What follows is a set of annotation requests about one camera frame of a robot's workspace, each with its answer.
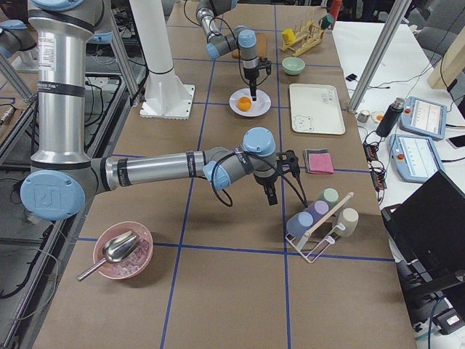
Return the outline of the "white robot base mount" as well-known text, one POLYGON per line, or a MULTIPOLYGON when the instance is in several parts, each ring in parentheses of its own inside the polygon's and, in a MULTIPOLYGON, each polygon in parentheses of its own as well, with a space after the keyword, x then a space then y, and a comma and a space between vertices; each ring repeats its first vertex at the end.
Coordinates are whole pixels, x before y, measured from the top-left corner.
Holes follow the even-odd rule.
POLYGON ((138 0, 130 7, 148 69, 141 117, 189 119, 195 87, 175 73, 162 3, 138 0))

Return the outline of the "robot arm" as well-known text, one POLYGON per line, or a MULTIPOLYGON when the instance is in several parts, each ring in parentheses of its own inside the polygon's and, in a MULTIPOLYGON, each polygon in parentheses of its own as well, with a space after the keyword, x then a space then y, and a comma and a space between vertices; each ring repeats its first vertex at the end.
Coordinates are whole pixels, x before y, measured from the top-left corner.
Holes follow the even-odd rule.
MULTIPOLYGON (((46 220, 64 220, 80 212, 98 193, 119 187, 205 177, 212 190, 224 190, 253 174, 268 204, 277 204, 277 165, 273 134, 264 127, 247 131, 241 145, 228 150, 188 151, 141 159, 91 159, 84 150, 86 44, 109 24, 109 1, 28 1, 29 23, 39 46, 39 148, 31 156, 31 173, 20 188, 25 208, 46 220)), ((253 101, 259 71, 271 74, 271 62, 259 58, 256 35, 238 26, 228 36, 214 21, 237 1, 198 1, 195 18, 206 35, 206 51, 218 58, 240 52, 243 76, 253 101)), ((189 119, 194 85, 175 73, 161 1, 130 1, 148 70, 141 116, 189 119)))
POLYGON ((196 20, 206 35, 206 51, 211 59, 217 59, 234 50, 240 53, 243 76, 256 101, 257 79, 259 78, 260 59, 257 51, 257 37, 253 30, 239 25, 230 34, 223 35, 215 24, 219 16, 236 8, 237 1, 203 0, 198 2, 196 20))

